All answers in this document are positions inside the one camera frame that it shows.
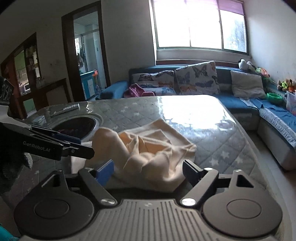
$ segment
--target metal bolt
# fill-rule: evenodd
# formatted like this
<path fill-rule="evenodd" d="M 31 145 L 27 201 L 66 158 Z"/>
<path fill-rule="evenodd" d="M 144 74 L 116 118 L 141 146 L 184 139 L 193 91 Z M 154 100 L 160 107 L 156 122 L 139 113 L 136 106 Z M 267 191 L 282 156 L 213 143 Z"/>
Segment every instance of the metal bolt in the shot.
<path fill-rule="evenodd" d="M 193 198 L 184 198 L 181 200 L 181 204 L 187 207 L 191 207 L 196 204 L 196 201 Z"/>
<path fill-rule="evenodd" d="M 100 203 L 104 206 L 113 206 L 116 203 L 116 201 L 111 198 L 104 198 L 100 201 Z"/>

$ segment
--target window frame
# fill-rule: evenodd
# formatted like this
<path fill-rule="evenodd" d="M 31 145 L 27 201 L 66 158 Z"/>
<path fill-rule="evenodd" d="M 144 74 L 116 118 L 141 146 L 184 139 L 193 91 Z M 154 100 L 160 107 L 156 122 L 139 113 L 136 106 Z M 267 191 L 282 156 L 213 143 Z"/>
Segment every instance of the window frame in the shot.
<path fill-rule="evenodd" d="M 218 13 L 219 13 L 219 19 L 220 19 L 219 22 L 220 22 L 220 29 L 221 29 L 221 41 L 222 41 L 222 48 L 221 49 L 203 48 L 203 47 L 159 47 L 154 1 L 152 0 L 152 11 L 153 11 L 153 20 L 154 20 L 154 29 L 155 29 L 155 38 L 156 38 L 156 49 L 157 50 L 165 50 L 165 49 L 213 50 L 213 51 L 220 51 L 220 52 L 229 52 L 229 53 L 237 53 L 237 54 L 242 54 L 242 55 L 249 55 L 249 32 L 248 32 L 246 12 L 244 9 L 244 2 L 240 1 L 240 0 L 232 0 L 232 1 L 239 2 L 242 4 L 242 8 L 243 8 L 243 12 L 244 12 L 244 22 L 245 22 L 245 27 L 246 27 L 247 52 L 241 52 L 241 51 L 236 51 L 236 50 L 231 50 L 231 49 L 224 49 L 224 38 L 223 38 L 223 28 L 222 28 L 220 6 L 219 6 L 219 1 L 218 0 L 216 0 L 216 1 L 217 1 Z"/>

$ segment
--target ribbed gray surface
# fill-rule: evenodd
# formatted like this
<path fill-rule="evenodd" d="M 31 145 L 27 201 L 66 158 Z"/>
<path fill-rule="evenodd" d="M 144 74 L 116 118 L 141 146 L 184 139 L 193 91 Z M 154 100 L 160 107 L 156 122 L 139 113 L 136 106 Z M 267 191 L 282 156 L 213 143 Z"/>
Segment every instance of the ribbed gray surface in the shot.
<path fill-rule="evenodd" d="M 22 237 L 20 241 L 33 241 Z M 94 222 L 64 241 L 227 241 L 213 232 L 197 211 L 177 206 L 173 200 L 124 200 L 100 211 Z M 276 241 L 267 237 L 262 241 Z"/>

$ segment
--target white stuffed animal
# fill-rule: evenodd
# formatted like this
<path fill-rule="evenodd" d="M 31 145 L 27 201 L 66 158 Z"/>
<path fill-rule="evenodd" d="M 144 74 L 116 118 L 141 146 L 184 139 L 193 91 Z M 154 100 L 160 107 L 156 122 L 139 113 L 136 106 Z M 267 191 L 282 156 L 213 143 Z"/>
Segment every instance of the white stuffed animal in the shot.
<path fill-rule="evenodd" d="M 241 59 L 239 62 L 239 69 L 244 70 L 244 71 L 251 71 L 255 72 L 255 66 L 252 64 L 251 61 L 246 62 L 244 59 Z"/>

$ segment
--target round dark hole in table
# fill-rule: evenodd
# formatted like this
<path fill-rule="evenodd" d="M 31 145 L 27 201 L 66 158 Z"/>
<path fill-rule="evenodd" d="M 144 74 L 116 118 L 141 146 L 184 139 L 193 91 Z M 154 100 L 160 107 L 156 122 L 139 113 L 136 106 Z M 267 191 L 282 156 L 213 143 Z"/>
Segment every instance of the round dark hole in table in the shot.
<path fill-rule="evenodd" d="M 96 122 L 89 117 L 77 117 L 60 123 L 53 130 L 62 134 L 83 139 L 86 137 L 95 127 Z"/>

